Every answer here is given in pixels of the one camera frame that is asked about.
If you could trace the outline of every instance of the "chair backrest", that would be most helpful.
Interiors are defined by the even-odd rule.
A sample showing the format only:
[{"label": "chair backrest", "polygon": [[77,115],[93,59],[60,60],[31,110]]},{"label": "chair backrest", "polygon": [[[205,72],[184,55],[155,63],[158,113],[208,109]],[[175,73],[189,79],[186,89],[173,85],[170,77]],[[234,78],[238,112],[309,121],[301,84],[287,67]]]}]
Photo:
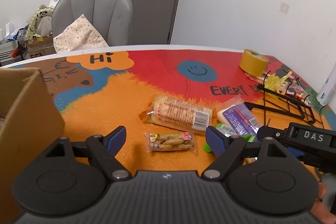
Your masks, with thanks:
[{"label": "chair backrest", "polygon": [[53,36],[62,33],[82,14],[109,46],[128,44],[133,14],[131,0],[59,0],[52,14]]}]

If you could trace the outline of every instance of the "plush animal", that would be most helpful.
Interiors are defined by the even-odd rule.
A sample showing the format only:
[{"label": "plush animal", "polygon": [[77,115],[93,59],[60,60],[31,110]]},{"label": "plush animal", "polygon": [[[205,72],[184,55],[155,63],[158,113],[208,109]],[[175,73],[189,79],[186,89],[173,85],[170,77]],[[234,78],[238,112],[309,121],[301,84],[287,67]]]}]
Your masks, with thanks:
[{"label": "plush animal", "polygon": [[46,5],[42,4],[40,5],[40,10],[38,10],[33,17],[31,18],[31,21],[28,25],[28,30],[26,33],[26,38],[27,39],[33,39],[36,37],[40,37],[40,35],[38,35],[36,33],[37,28],[41,22],[41,19],[44,17],[51,17],[53,15],[53,8],[50,7],[46,7]]}]

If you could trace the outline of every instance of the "blue smiley face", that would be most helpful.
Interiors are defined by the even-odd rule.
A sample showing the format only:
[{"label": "blue smiley face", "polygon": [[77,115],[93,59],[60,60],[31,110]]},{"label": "blue smiley face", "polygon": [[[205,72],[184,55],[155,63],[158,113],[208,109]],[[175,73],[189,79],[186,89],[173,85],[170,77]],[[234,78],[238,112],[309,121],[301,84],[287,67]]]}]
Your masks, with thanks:
[{"label": "blue smiley face", "polygon": [[212,82],[217,79],[217,73],[209,65],[199,61],[183,61],[177,66],[180,74],[196,82]]}]

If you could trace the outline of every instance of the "colorful table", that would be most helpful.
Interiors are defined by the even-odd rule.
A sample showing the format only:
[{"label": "colorful table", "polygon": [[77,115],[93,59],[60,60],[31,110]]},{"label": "colorful table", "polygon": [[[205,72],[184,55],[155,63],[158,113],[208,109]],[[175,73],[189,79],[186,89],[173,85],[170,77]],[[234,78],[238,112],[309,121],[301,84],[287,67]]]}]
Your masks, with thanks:
[{"label": "colorful table", "polygon": [[[132,174],[136,170],[197,170],[201,173],[213,160],[202,151],[204,136],[197,136],[198,155],[191,151],[147,152],[144,133],[175,130],[144,124],[138,117],[151,95],[165,94],[213,108],[239,95],[245,101],[262,102],[263,93],[239,68],[242,53],[236,50],[184,46],[126,46],[44,56],[14,64],[14,68],[41,69],[50,96],[65,120],[64,134],[82,141],[94,134],[106,135],[119,125],[127,129],[127,140],[116,158]],[[289,70],[268,56],[271,73]],[[321,106],[316,92],[302,80],[314,114]],[[260,124],[264,113],[253,110]],[[271,127],[287,128],[303,121],[267,113]],[[336,115],[322,111],[324,127],[336,130]]]}]

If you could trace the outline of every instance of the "orange speech bubble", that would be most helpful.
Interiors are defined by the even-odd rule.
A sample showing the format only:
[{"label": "orange speech bubble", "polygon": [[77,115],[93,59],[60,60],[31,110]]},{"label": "orange speech bubble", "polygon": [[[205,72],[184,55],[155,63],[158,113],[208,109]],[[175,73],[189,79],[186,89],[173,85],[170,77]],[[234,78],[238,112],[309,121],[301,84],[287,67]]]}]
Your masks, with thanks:
[{"label": "orange speech bubble", "polygon": [[82,67],[91,70],[102,68],[124,70],[134,65],[133,60],[128,57],[128,52],[104,52],[68,56],[67,61],[70,63],[80,63]]}]

